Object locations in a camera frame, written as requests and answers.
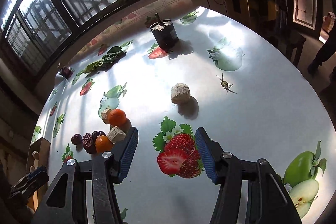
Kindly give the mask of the small beige chunk right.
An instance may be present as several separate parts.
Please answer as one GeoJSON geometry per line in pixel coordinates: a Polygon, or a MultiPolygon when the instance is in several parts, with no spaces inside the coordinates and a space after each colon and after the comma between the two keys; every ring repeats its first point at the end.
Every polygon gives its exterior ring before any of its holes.
{"type": "Polygon", "coordinates": [[[171,102],[176,105],[187,103],[191,98],[190,89],[186,84],[176,84],[171,88],[171,102]]]}

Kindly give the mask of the long dark red date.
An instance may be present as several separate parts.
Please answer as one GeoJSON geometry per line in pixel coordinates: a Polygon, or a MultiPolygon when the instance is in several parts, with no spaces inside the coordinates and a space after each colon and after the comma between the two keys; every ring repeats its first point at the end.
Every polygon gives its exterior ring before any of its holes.
{"type": "Polygon", "coordinates": [[[86,150],[87,153],[95,154],[97,152],[95,142],[90,133],[85,133],[83,135],[82,144],[83,144],[83,148],[86,150]]]}

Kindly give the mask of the middle orange tangerine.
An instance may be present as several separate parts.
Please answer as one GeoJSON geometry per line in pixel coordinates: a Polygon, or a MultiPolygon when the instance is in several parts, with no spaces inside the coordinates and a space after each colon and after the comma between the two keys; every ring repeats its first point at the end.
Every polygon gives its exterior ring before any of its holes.
{"type": "Polygon", "coordinates": [[[110,151],[113,148],[114,144],[109,140],[107,136],[101,135],[96,138],[95,146],[97,153],[103,153],[110,151]]]}

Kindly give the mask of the green leafy vegetable bunch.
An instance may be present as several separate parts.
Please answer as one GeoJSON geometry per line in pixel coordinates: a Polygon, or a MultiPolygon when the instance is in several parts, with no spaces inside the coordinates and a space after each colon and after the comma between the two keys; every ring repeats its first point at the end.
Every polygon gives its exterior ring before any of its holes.
{"type": "Polygon", "coordinates": [[[111,47],[108,52],[98,61],[95,61],[86,66],[83,73],[91,73],[100,68],[106,67],[108,64],[114,64],[126,55],[126,51],[120,46],[111,47]]]}

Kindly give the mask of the fruit print tablecloth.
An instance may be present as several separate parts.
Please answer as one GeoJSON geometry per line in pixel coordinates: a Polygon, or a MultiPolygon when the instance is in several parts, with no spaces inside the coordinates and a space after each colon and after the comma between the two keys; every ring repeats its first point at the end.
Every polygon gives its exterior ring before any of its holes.
{"type": "Polygon", "coordinates": [[[233,19],[198,7],[174,21],[179,42],[168,54],[153,34],[133,26],[112,36],[126,55],[108,71],[83,73],[100,59],[80,57],[73,75],[56,77],[32,141],[50,142],[49,176],[72,157],[92,155],[71,143],[74,134],[108,132],[106,108],[125,112],[139,141],[127,178],[115,186],[125,223],[209,223],[219,187],[195,159],[182,174],[166,174],[157,163],[178,134],[200,127],[236,157],[267,159],[287,187],[308,180],[299,199],[303,223],[335,223],[335,129],[308,80],[277,48],[233,19]],[[226,92],[217,75],[233,84],[226,92]],[[187,103],[171,102],[171,88],[186,84],[187,103]]]}

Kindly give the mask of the dark wooden stool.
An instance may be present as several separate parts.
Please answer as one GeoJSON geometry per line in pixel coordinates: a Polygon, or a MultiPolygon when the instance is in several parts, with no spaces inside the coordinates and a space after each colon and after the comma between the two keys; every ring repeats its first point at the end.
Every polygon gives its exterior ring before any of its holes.
{"type": "Polygon", "coordinates": [[[303,51],[303,45],[306,38],[296,30],[286,30],[279,35],[274,36],[276,46],[283,44],[285,46],[285,57],[298,67],[299,60],[303,51]]]}

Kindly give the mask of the dark purple plum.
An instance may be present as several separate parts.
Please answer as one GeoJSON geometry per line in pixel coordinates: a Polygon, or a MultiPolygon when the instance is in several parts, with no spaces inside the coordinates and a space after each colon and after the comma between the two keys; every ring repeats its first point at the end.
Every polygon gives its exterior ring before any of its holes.
{"type": "Polygon", "coordinates": [[[93,139],[94,142],[100,136],[105,136],[105,133],[103,131],[93,131],[92,132],[92,139],[93,139]]]}

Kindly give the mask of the round dark red date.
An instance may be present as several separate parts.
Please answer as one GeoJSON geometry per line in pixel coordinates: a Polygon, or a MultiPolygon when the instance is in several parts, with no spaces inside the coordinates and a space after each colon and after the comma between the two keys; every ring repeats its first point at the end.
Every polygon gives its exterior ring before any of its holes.
{"type": "Polygon", "coordinates": [[[71,138],[73,145],[80,145],[82,143],[82,136],[80,134],[74,134],[71,138]]]}

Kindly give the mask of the small insect toy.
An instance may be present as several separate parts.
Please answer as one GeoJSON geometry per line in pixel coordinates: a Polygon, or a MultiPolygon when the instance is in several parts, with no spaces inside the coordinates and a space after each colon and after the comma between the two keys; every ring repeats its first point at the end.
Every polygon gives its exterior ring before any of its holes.
{"type": "Polygon", "coordinates": [[[224,76],[223,76],[223,75],[221,75],[221,76],[217,75],[217,78],[220,80],[220,85],[221,85],[221,87],[222,87],[227,93],[230,92],[230,93],[234,93],[234,94],[236,94],[236,92],[234,92],[234,91],[231,90],[231,88],[233,87],[233,84],[232,84],[232,83],[229,83],[228,81],[226,81],[226,80],[224,79],[224,76]]]}

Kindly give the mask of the dark glass bottle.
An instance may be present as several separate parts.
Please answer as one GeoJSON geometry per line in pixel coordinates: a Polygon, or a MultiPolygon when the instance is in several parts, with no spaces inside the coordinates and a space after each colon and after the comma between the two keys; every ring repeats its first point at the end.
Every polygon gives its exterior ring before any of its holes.
{"type": "Polygon", "coordinates": [[[61,63],[58,64],[58,70],[59,70],[59,74],[63,76],[65,79],[69,79],[73,75],[73,72],[74,72],[72,68],[62,65],[61,63]]]}

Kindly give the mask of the cardboard box tray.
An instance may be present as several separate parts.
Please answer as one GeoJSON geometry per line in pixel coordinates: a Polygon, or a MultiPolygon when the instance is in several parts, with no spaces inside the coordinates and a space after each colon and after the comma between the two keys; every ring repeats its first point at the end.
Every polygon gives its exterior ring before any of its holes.
{"type": "MultiPolygon", "coordinates": [[[[48,168],[49,165],[49,152],[50,152],[50,142],[45,138],[39,138],[33,144],[29,146],[28,158],[26,163],[26,172],[30,173],[33,167],[44,166],[48,168]],[[39,152],[39,160],[35,160],[32,156],[34,151],[39,152]]],[[[29,207],[35,211],[37,210],[39,204],[41,203],[45,192],[47,191],[48,185],[45,183],[41,188],[39,188],[32,197],[29,198],[29,207]]]]}

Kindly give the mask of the small beige chunk hidden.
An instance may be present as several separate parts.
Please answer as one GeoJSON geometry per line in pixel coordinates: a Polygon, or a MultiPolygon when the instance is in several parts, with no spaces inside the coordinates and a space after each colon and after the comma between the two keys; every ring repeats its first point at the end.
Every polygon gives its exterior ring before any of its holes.
{"type": "Polygon", "coordinates": [[[125,139],[126,133],[124,133],[119,127],[114,126],[110,132],[108,132],[107,137],[113,144],[116,144],[125,139]]]}

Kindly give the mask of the far orange tangerine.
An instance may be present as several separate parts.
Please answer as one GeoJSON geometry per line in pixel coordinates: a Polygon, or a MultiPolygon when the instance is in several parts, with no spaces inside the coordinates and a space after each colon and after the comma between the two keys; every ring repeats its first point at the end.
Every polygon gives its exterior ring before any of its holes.
{"type": "Polygon", "coordinates": [[[124,111],[120,109],[113,109],[108,114],[108,122],[111,126],[120,127],[127,121],[127,117],[124,111]]]}

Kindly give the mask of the orange tangerine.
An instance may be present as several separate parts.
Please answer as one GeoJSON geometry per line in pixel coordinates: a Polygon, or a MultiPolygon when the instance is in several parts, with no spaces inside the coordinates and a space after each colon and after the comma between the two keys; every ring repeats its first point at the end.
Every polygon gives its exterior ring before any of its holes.
{"type": "Polygon", "coordinates": [[[120,127],[127,121],[127,117],[124,111],[120,109],[113,109],[108,114],[108,122],[111,126],[120,127]]]}
{"type": "Polygon", "coordinates": [[[97,153],[103,153],[110,151],[113,148],[114,144],[109,140],[107,136],[101,135],[96,138],[95,146],[97,153]]]}

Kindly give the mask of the beige chunk near tangerines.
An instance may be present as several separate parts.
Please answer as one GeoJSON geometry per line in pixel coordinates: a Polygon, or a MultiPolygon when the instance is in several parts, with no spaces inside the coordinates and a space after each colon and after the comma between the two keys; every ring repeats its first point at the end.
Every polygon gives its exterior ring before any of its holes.
{"type": "Polygon", "coordinates": [[[101,119],[102,121],[105,123],[105,124],[109,124],[109,113],[111,112],[112,110],[110,108],[106,108],[105,110],[103,110],[101,112],[101,119]]]}

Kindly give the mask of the black cup container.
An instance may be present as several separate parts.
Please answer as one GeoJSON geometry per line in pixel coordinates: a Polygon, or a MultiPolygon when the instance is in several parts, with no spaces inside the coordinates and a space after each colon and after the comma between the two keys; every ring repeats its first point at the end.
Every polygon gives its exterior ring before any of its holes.
{"type": "Polygon", "coordinates": [[[171,19],[161,20],[155,13],[156,22],[150,26],[158,46],[165,52],[170,52],[177,44],[179,38],[171,19]]]}

